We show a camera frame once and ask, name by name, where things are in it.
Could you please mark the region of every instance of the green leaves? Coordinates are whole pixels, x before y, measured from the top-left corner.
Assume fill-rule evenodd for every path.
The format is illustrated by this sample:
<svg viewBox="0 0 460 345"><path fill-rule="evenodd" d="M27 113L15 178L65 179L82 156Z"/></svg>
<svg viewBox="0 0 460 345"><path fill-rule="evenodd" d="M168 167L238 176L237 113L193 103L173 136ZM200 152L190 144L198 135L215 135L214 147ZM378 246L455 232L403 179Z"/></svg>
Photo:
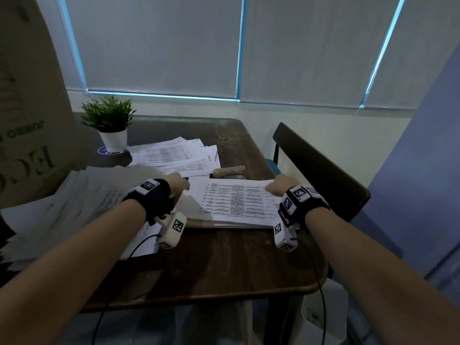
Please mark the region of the green leaves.
<svg viewBox="0 0 460 345"><path fill-rule="evenodd" d="M131 99L122 102L111 96L101 101L91 100L93 103L83 103L81 106L86 113L81 122L85 126L103 133L115 133L124 131L131 124L132 115L136 112L131 107Z"/></svg>

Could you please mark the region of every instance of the white sensor device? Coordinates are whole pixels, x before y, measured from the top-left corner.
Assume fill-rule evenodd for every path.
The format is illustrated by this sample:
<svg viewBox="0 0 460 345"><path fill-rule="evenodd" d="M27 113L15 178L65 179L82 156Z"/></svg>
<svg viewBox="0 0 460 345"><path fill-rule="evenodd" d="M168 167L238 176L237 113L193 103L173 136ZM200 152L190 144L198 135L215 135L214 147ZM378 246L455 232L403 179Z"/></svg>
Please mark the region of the white sensor device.
<svg viewBox="0 0 460 345"><path fill-rule="evenodd" d="M278 212L277 221L273 225L275 246L285 252L292 252L298 246L295 231L300 227L300 225L298 223L294 223L290 227L286 227L280 215L282 215L282 213Z"/></svg>
<svg viewBox="0 0 460 345"><path fill-rule="evenodd" d="M160 247L165 249L176 247L187 223L185 215L180 212L174 212L167 214L164 219L155 217L155 221L161 225L161 236L158 240Z"/></svg>

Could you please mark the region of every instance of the hand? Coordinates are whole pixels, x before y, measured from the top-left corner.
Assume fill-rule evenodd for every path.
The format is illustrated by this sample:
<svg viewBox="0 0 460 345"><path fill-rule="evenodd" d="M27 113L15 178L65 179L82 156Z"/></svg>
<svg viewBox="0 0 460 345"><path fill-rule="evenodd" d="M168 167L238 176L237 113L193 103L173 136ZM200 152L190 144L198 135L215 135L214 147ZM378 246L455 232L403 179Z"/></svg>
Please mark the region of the hand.
<svg viewBox="0 0 460 345"><path fill-rule="evenodd" d="M275 196L283 196L293 186L300 185L296 178L288 177L285 174L278 174L273 183L268 184L265 190Z"/></svg>
<svg viewBox="0 0 460 345"><path fill-rule="evenodd" d="M174 172L164 177L171 188L170 198L180 196L182 191L190 189L190 183L187 179L182 178L180 173Z"/></svg>

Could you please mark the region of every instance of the chair backrest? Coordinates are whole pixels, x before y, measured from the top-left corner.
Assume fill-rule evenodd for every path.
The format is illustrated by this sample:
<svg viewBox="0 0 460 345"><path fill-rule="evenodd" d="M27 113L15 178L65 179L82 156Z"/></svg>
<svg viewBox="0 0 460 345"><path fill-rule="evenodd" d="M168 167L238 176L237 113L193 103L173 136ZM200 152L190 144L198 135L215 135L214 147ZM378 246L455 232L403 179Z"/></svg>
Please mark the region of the chair backrest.
<svg viewBox="0 0 460 345"><path fill-rule="evenodd" d="M343 220L352 220L369 200L371 194L367 188L283 122L278 125L273 140Z"/></svg>

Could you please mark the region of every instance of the wooden table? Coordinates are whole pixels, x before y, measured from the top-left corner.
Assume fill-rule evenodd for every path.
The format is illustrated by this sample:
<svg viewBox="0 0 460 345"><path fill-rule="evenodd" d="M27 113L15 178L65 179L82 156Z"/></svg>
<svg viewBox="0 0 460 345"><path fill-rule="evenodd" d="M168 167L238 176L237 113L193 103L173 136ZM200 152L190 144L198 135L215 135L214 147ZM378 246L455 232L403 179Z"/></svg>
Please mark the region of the wooden table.
<svg viewBox="0 0 460 345"><path fill-rule="evenodd" d="M126 166L129 153L101 155L97 131L81 126L88 165ZM183 137L217 145L222 167L246 166L247 179L273 179L274 174L243 123L233 119L141 117L128 129L128 144L150 144ZM327 264L308 234L300 234L314 257L321 284ZM176 248L119 261L83 312L161 304L270 298L265 344L278 344L290 296L318 289L312 262L299 246L291 253L275 247L272 230L187 228Z"/></svg>

